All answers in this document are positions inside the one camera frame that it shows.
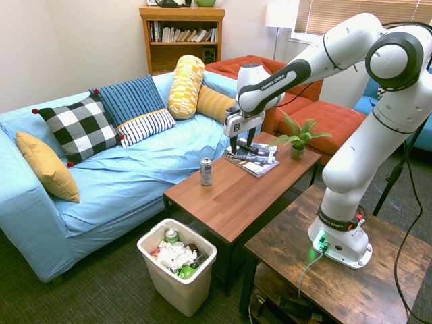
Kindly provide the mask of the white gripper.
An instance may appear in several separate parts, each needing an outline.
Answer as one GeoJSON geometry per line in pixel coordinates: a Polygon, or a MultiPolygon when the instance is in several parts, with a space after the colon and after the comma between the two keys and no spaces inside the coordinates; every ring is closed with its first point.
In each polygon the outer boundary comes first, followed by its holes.
{"type": "Polygon", "coordinates": [[[231,152],[237,152],[237,135],[248,131],[246,144],[252,146],[252,141],[255,136],[256,127],[264,122],[265,113],[252,117],[245,117],[241,109],[231,107],[225,111],[224,134],[230,138],[231,152]]]}

